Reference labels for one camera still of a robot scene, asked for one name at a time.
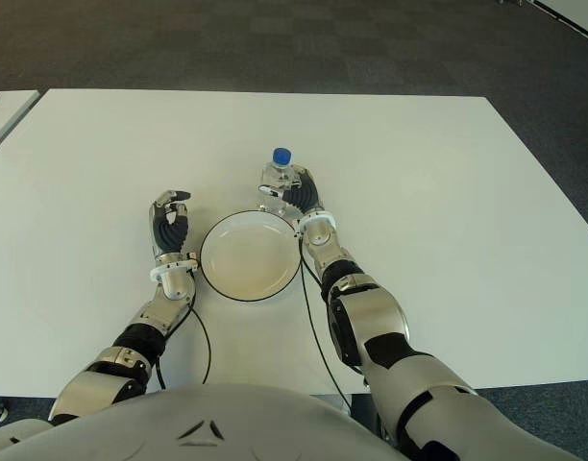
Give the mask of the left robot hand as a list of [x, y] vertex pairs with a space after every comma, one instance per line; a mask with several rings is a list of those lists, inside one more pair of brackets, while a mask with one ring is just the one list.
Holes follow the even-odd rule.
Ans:
[[155, 259], [181, 252], [189, 229], [184, 202], [190, 197], [186, 191], [166, 190], [151, 204], [149, 221]]

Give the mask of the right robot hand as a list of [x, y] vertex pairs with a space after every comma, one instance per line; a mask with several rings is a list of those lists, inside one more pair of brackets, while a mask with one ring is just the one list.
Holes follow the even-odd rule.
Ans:
[[322, 206], [314, 179], [300, 165], [267, 166], [257, 189], [259, 208], [281, 216], [295, 210], [306, 214]]

